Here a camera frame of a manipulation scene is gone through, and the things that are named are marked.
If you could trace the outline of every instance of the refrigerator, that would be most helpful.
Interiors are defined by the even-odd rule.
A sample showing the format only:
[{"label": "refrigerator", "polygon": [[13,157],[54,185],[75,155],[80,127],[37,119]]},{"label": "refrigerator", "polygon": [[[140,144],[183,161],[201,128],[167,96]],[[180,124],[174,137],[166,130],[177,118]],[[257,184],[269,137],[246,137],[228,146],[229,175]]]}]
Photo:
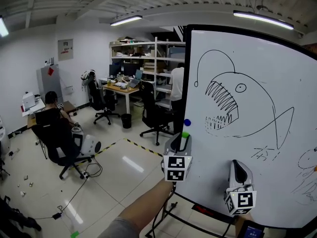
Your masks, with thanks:
[{"label": "refrigerator", "polygon": [[45,101],[45,95],[47,92],[54,91],[57,94],[57,103],[63,103],[58,64],[47,65],[36,70],[36,76],[42,100]]}]

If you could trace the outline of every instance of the wall sign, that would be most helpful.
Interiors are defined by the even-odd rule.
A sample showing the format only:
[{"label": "wall sign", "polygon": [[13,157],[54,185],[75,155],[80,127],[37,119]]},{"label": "wall sign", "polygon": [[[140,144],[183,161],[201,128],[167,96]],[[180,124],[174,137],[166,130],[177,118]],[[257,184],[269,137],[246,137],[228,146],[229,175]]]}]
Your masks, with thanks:
[{"label": "wall sign", "polygon": [[73,39],[58,41],[58,60],[69,60],[74,58]]}]

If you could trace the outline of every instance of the white marker cube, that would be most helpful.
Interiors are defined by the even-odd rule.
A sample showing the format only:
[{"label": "white marker cube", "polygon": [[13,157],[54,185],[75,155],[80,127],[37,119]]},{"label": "white marker cube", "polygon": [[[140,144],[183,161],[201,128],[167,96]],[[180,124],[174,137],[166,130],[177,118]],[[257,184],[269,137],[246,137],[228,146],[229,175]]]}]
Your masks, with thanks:
[{"label": "white marker cube", "polygon": [[256,191],[230,192],[225,200],[230,215],[247,214],[256,206]]},{"label": "white marker cube", "polygon": [[193,157],[164,155],[165,181],[184,181],[187,177]]}]

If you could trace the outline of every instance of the green object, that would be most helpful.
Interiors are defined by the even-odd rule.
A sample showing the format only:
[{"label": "green object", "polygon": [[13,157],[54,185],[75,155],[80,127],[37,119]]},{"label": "green object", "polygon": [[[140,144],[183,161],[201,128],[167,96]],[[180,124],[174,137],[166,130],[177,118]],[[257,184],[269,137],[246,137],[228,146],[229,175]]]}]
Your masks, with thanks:
[{"label": "green object", "polygon": [[79,236],[79,232],[76,231],[75,233],[70,235],[70,238],[75,238],[76,236]]},{"label": "green object", "polygon": [[188,133],[188,132],[183,132],[183,133],[182,133],[182,137],[183,137],[183,138],[188,138],[188,136],[189,136],[189,133]]}]

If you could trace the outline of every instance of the whiteboard frame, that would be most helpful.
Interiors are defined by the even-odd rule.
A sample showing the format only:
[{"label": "whiteboard frame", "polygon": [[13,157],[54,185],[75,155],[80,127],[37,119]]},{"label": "whiteboard frame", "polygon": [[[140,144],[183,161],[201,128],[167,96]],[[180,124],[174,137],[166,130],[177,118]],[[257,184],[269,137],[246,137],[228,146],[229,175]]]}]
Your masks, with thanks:
[{"label": "whiteboard frame", "polygon": [[[186,28],[186,36],[185,36],[185,38],[186,38],[186,53],[185,53],[185,70],[184,70],[183,98],[182,98],[185,101],[183,101],[183,105],[184,105],[183,110],[185,110],[186,102],[187,102],[189,67],[190,67],[190,56],[191,56],[191,41],[192,41],[192,31],[194,31],[194,30],[233,33],[233,34],[240,34],[240,35],[244,35],[244,36],[260,38],[263,40],[275,42],[275,43],[278,43],[280,45],[286,46],[288,48],[294,49],[298,52],[301,52],[301,53],[317,60],[317,54],[311,52],[310,50],[308,50],[308,49],[306,49],[306,48],[304,48],[296,43],[292,43],[292,42],[289,42],[287,40],[284,40],[284,39],[281,39],[281,38],[278,38],[276,36],[272,36],[269,34],[264,34],[264,33],[256,32],[256,31],[252,31],[252,30],[230,27],[230,26],[188,25]],[[183,120],[184,120],[185,119],[185,112],[183,112],[182,116],[183,116]],[[206,206],[200,205],[200,204],[178,194],[177,192],[175,194],[177,194],[178,196],[184,198],[185,200],[187,200],[193,204],[199,205],[199,206],[213,212],[214,218],[217,220],[220,220],[220,221],[223,221],[226,223],[230,223],[232,220],[232,217],[229,217],[227,215],[219,213],[219,212],[212,210]],[[305,236],[309,235],[311,232],[313,232],[316,229],[316,226],[317,226],[317,216],[312,221],[307,223],[304,227],[302,227],[301,229],[277,228],[277,227],[270,227],[270,226],[265,226],[265,227],[274,228],[274,229],[292,230],[292,232],[296,232],[296,230],[300,230],[300,233],[298,233],[297,237],[305,237]]]}]

